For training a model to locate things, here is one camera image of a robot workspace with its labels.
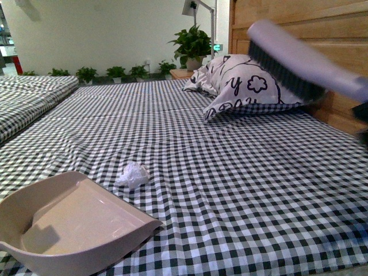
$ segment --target beige dustpan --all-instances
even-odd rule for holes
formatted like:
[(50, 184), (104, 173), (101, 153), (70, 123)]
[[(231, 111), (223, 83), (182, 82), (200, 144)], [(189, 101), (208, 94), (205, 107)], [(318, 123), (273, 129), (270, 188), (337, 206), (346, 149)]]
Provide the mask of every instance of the beige dustpan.
[(88, 276), (121, 259), (161, 224), (71, 171), (0, 203), (0, 250), (39, 276)]

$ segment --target pillow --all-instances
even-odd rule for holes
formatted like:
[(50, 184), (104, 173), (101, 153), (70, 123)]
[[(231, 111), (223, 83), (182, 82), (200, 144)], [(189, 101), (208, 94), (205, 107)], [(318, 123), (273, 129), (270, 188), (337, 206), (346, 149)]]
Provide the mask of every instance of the pillow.
[(248, 55), (227, 55), (194, 71), (183, 91), (199, 91), (214, 101), (204, 109), (204, 121), (230, 108), (247, 113), (273, 113), (305, 104)]

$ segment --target checkered bed sheet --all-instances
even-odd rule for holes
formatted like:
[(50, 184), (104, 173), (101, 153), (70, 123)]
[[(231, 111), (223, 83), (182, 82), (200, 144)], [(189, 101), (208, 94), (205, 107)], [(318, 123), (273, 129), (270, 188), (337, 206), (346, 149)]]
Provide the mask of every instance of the checkered bed sheet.
[(77, 85), (75, 76), (0, 76), (0, 144), (57, 105)]
[[(307, 275), (367, 262), (363, 146), (300, 110), (204, 124), (211, 99), (183, 84), (78, 89), (0, 148), (0, 198), (75, 170), (164, 222), (96, 275)], [(115, 184), (127, 161), (148, 167), (148, 184)], [(7, 254), (1, 270), (32, 275)]]

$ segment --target crumpled paper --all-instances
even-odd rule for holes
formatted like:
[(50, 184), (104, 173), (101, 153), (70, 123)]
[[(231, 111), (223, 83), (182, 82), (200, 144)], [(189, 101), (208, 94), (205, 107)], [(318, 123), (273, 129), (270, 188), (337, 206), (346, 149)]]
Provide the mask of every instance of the crumpled paper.
[(149, 179), (150, 175), (146, 166), (128, 161), (116, 183), (120, 186), (128, 185), (130, 190), (135, 190), (139, 185), (147, 184)]

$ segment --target wooden wall panel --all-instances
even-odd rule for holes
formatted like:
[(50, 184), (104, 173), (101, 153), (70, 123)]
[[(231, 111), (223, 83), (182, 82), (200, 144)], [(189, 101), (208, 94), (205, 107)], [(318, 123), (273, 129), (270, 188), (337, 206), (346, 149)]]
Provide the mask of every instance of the wooden wall panel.
[[(280, 24), (293, 36), (344, 68), (368, 76), (368, 1), (360, 0), (231, 0), (230, 53), (247, 53), (247, 30), (259, 19)], [(355, 120), (357, 102), (330, 92), (306, 108), (316, 118), (347, 133), (367, 124)]]

